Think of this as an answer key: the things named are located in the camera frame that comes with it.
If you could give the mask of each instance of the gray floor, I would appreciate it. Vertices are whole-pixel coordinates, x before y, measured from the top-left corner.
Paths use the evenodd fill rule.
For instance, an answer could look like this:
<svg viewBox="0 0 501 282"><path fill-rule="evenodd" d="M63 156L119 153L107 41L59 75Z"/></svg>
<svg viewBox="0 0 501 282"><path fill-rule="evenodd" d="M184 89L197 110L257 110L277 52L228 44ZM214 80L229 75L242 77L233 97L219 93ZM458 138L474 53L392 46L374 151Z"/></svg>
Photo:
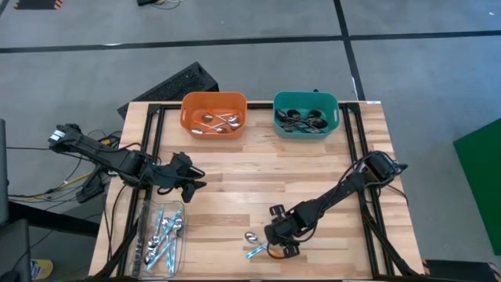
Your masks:
<svg viewBox="0 0 501 282"><path fill-rule="evenodd" d="M66 0L59 11L16 11L13 3L0 16L0 47L340 34L330 0L185 0L174 11L138 8L134 0ZM501 30L496 0L342 5L351 34ZM410 165L403 182L425 259L501 266L452 146L501 116L500 47L501 37L353 42L366 98L383 101L396 154ZM84 132L118 130L116 108L194 61L222 90L248 99L312 89L356 99L342 42L1 54L0 117L8 122L8 143L47 146L50 132L67 122ZM77 161L47 151L10 150L8 158L11 193L59 185ZM102 211L99 201L53 211L75 207L71 212L82 218ZM34 240L44 233L34 230ZM57 262L54 279L72 269L85 273L93 240L49 238L34 253ZM65 260L70 255L56 247L63 241L81 254Z"/></svg>

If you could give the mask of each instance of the black stand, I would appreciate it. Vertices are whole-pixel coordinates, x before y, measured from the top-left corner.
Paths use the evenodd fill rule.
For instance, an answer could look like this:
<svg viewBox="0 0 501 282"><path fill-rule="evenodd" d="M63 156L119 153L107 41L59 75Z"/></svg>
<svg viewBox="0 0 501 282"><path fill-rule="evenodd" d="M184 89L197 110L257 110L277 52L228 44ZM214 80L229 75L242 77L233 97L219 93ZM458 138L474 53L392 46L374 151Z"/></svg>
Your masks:
<svg viewBox="0 0 501 282"><path fill-rule="evenodd" d="M9 201L9 221L18 219L26 219L31 226L89 237L97 237L99 232L98 223Z"/></svg>

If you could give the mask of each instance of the wooden table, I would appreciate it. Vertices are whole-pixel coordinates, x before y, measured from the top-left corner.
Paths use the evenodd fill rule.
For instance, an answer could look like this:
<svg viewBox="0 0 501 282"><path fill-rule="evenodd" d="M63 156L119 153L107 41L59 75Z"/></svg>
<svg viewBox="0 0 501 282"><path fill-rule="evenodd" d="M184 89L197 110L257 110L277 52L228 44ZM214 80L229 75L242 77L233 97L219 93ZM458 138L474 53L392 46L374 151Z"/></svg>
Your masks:
<svg viewBox="0 0 501 282"><path fill-rule="evenodd" d="M147 107L148 103L129 105L122 146L141 143ZM369 149L382 150L395 157L380 103L361 102L360 108ZM354 120L351 117L358 157L361 157ZM154 118L149 153L156 123ZM265 240L263 227L270 223L270 206L284 204L288 209L300 201L318 197L332 188L351 164L342 121L339 129L321 141L279 138L274 133L271 110L249 110L245 126L245 133L238 140L196 140L180 127L179 110L167 110L160 146L161 159L168 161L172 152L184 151L198 168L207 173L203 179L207 186L198 190L192 202L186 205L189 222L186 255L182 272L176 278L370 278L356 194L325 214L315 236L301 245L298 257L275 260L262 252L251 260L244 258L256 245L248 244L243 234L252 231ZM402 188L400 179L392 185ZM122 181L112 180L106 199L109 216L121 187ZM131 193L132 189L126 189L117 202L112 239L114 249L124 236ZM153 192L152 200L180 201L181 196L177 190L166 196ZM383 189L380 202L390 242L414 270L422 273L405 199ZM90 275L97 273L106 263L108 240L104 218L101 223ZM379 269L384 273L384 260L375 237L374 242Z"/></svg>

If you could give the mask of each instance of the utensil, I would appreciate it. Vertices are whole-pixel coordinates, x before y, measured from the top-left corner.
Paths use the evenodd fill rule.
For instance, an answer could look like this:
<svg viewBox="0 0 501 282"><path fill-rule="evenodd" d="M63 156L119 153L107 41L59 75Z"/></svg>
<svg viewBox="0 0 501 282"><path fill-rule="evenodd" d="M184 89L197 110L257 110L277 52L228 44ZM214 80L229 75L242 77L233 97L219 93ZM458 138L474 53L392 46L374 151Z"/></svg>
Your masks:
<svg viewBox="0 0 501 282"><path fill-rule="evenodd" d="M182 208L179 208L178 211L172 216L171 220L168 220L167 225L165 226L164 232L162 233L162 236L160 237L160 243L161 244L166 238L167 235L169 234L169 231L171 231L171 228L173 227L175 220L181 215Z"/></svg>
<svg viewBox="0 0 501 282"><path fill-rule="evenodd" d="M165 254L165 252L169 249L170 246L171 246L171 242L167 242L167 244L160 251L160 253L158 255L154 256L153 259L149 260L149 262L146 262L146 258L148 258L148 256L151 256L151 254L150 253L146 254L146 258L145 258L146 268L145 269L150 270L155 265L155 263L158 262L158 260L162 257L162 255Z"/></svg>
<svg viewBox="0 0 501 282"><path fill-rule="evenodd" d="M155 248L158 245L158 242L160 241L160 238L158 237L158 232L160 231L160 225L163 216L164 216L164 206L162 206L160 208L160 211L158 212L157 223L155 224L155 231L150 240L148 240L148 248Z"/></svg>
<svg viewBox="0 0 501 282"><path fill-rule="evenodd" d="M299 113L297 110L294 110L294 109L288 110L287 111L287 117L300 119L301 118L301 113Z"/></svg>
<svg viewBox="0 0 501 282"><path fill-rule="evenodd" d="M226 128L220 128L219 126L221 125L224 125L225 123L222 122L220 123L219 125L215 125L215 126L211 126L211 125L206 125L204 124L203 122L200 122L200 121L193 121L194 123L198 124L198 125L203 125L205 127L208 127L209 128L209 131L212 129L214 129L217 133L224 133L226 132Z"/></svg>
<svg viewBox="0 0 501 282"><path fill-rule="evenodd" d="M175 271L175 259L176 259L176 247L178 245L178 237L181 236L182 231L180 230L183 229L183 220L182 218L178 218L175 220L175 224L172 227L172 229L175 231L174 238L172 238L171 241L171 254L170 254L170 262L168 261L168 268L169 268L169 274L171 277L174 276L174 271Z"/></svg>
<svg viewBox="0 0 501 282"><path fill-rule="evenodd" d="M221 116L215 114L213 111L211 110L207 110L207 112L209 114L212 114L213 116L219 118L220 120L224 121L225 123L227 123L229 125L229 127L232 129L232 130L237 130L238 128L240 128L242 125L239 124L238 122L230 122L230 121L227 121L226 119L222 118Z"/></svg>
<svg viewBox="0 0 501 282"><path fill-rule="evenodd" d="M204 133L207 133L209 132L210 130L212 130L212 128L206 128L204 130L200 129L200 128L192 128L191 129L191 132L195 133L195 134L204 134Z"/></svg>
<svg viewBox="0 0 501 282"><path fill-rule="evenodd" d="M254 250L252 251L249 251L246 255L245 255L245 258L246 259L250 259L252 258L253 256L259 254L259 252L263 251L266 249L266 246L268 245L268 242L265 242L264 244L260 245L259 247L255 248Z"/></svg>
<svg viewBox="0 0 501 282"><path fill-rule="evenodd" d="M293 132L294 128L296 128L303 133L323 133L321 129L316 128L308 121L302 120L300 118L289 117L283 110L275 110L275 117L279 121L287 123L287 125L284 126L289 126L289 127L285 128L284 126L282 126L283 130L285 130L286 132ZM306 128L302 128L301 126L295 125L298 122L307 125L310 130L306 130Z"/></svg>
<svg viewBox="0 0 501 282"><path fill-rule="evenodd" d="M235 115L234 113L228 113L228 114L219 114L219 117L228 117L228 116L233 116ZM202 121L205 122L211 122L214 119L214 116L212 114L204 114L202 116Z"/></svg>
<svg viewBox="0 0 501 282"><path fill-rule="evenodd" d="M245 233L245 240L247 240L247 242L251 243L251 244L260 244L260 245L263 245L260 241L259 241L259 238L258 238L258 235L256 233L252 233L252 232L246 232ZM282 255L277 252L277 251L274 251L272 249L269 250L269 252L271 252L274 256L276 257L281 257Z"/></svg>
<svg viewBox="0 0 501 282"><path fill-rule="evenodd" d="M319 110L310 110L308 113L308 118L320 118L322 117L322 112Z"/></svg>
<svg viewBox="0 0 501 282"><path fill-rule="evenodd" d="M245 240L251 244L260 244L258 240L258 235L252 232L245 233Z"/></svg>

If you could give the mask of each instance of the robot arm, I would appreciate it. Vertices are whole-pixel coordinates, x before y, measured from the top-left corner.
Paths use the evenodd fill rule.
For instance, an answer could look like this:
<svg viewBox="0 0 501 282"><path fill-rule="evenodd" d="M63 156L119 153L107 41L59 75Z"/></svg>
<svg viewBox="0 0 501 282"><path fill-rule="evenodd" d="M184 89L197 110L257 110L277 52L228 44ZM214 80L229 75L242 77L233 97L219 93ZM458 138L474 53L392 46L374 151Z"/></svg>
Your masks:
<svg viewBox="0 0 501 282"><path fill-rule="evenodd" d="M386 153L374 151L356 161L348 170L350 171L351 168L353 168L352 173L348 174L347 171L345 173L346 177L342 177L334 188L325 192L322 196L313 200L302 201L289 211L285 211L281 204L269 209L274 219L272 224L265 226L266 239L271 245L279 244L283 246L285 258L299 255L300 243L307 241L312 237L313 233L310 233L310 237L306 240L295 238L305 235L308 231L315 231L326 210L354 192L365 188L379 189L386 186L393 181L395 176L400 175L407 168L407 165L393 161ZM362 208L362 220L374 232L402 274L419 275L409 268L387 238L380 232L366 205Z"/></svg>
<svg viewBox="0 0 501 282"><path fill-rule="evenodd" d="M156 165L148 154L126 148L112 149L81 133L78 125L57 125L49 138L49 148L56 153L79 153L91 161L115 171L129 186L146 188L182 188L182 199L189 203L195 191L206 185L196 181L205 176L193 167L191 159L181 152L174 154L170 164Z"/></svg>

